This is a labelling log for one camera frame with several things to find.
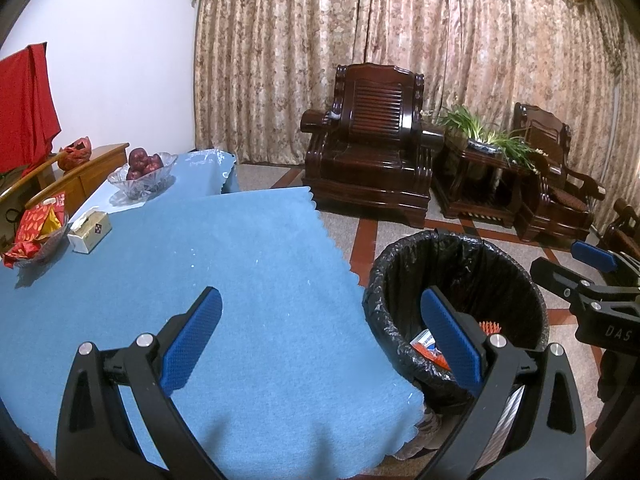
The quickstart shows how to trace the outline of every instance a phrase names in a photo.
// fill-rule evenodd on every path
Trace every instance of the black trash bag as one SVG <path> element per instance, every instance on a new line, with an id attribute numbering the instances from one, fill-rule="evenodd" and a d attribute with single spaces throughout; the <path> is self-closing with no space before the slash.
<path id="1" fill-rule="evenodd" d="M 372 332 L 398 373 L 420 384 L 429 407 L 460 413 L 471 395 L 451 372 L 410 344 L 427 328 L 420 297 L 431 285 L 437 285 L 456 310 L 479 322 L 498 322 L 500 333 L 521 348 L 546 347 L 545 301 L 520 264 L 480 238 L 421 231 L 389 245 L 376 259 L 363 299 Z"/>

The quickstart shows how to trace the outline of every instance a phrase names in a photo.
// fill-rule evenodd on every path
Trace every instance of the apple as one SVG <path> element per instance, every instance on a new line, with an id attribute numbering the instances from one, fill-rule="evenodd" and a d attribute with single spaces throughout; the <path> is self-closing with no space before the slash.
<path id="1" fill-rule="evenodd" d="M 164 168 L 164 164 L 162 163 L 162 159 L 160 158 L 160 155 L 158 155 L 157 153 L 154 153 L 152 156 L 149 157 L 149 162 L 152 162 L 154 164 L 158 164 L 161 168 Z"/>
<path id="2" fill-rule="evenodd" d="M 142 174 L 146 175 L 151 173 L 152 171 L 159 170 L 160 168 L 162 168 L 162 166 L 160 166 L 159 164 L 156 164 L 155 162 L 150 162 L 145 166 L 145 169 L 142 170 Z"/>
<path id="3" fill-rule="evenodd" d="M 131 168 L 127 171 L 127 180 L 137 180 L 142 176 L 141 171 L 132 170 Z"/>
<path id="4" fill-rule="evenodd" d="M 149 157 L 144 148 L 136 148 L 129 153 L 129 167 L 135 171 L 143 171 L 149 163 Z"/>

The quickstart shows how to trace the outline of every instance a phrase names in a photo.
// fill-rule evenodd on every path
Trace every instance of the silver bolt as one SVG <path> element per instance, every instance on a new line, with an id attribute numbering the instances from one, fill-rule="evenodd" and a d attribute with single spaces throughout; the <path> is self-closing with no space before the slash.
<path id="1" fill-rule="evenodd" d="M 560 343 L 551 343 L 549 349 L 551 350 L 551 353 L 553 355 L 561 356 L 562 354 L 564 354 L 564 348 L 562 348 L 562 345 Z"/>
<path id="2" fill-rule="evenodd" d="M 78 347 L 78 353 L 80 355 L 87 355 L 87 354 L 90 354 L 91 350 L 93 350 L 93 349 L 94 349 L 94 346 L 87 341 L 86 343 L 82 343 Z"/>
<path id="3" fill-rule="evenodd" d="M 151 345 L 153 341 L 154 337 L 151 334 L 144 333 L 138 336 L 138 338 L 136 339 L 136 345 L 142 346 L 142 348 L 146 348 L 147 346 Z"/>
<path id="4" fill-rule="evenodd" d="M 494 345 L 496 348 L 502 348 L 507 344 L 507 339 L 502 334 L 493 334 L 489 338 L 489 343 Z"/>

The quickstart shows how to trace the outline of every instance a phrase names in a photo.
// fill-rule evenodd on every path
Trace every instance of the blue gripper pad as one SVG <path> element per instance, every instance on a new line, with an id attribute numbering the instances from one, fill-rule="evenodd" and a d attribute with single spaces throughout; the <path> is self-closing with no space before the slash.
<path id="1" fill-rule="evenodd" d="M 571 256 L 600 272 L 613 272 L 618 268 L 613 254 L 579 240 L 571 245 Z"/>
<path id="2" fill-rule="evenodd" d="M 208 294 L 199 298 L 199 301 L 199 304 L 191 307 L 191 317 L 162 358 L 159 382 L 167 397 L 187 383 L 222 317 L 222 297 L 215 288 L 210 288 Z"/>
<path id="3" fill-rule="evenodd" d="M 482 390 L 482 358 L 432 288 L 422 293 L 420 312 L 422 320 L 436 340 L 436 346 L 447 360 L 456 382 L 477 397 Z"/>

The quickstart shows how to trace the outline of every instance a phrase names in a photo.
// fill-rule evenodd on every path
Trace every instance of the curtain fold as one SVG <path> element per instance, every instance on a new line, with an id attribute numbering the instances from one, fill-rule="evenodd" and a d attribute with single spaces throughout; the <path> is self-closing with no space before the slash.
<path id="1" fill-rule="evenodd" d="M 517 101 L 553 112 L 572 128 L 571 165 L 595 178 L 611 143 L 601 228 L 618 196 L 640 193 L 640 44 L 628 30 L 611 128 L 620 23 L 612 0 L 200 0 L 196 146 L 302 163 L 300 116 L 329 104 L 335 67 L 395 64 L 424 73 L 433 115 L 459 102 L 510 128 Z"/>

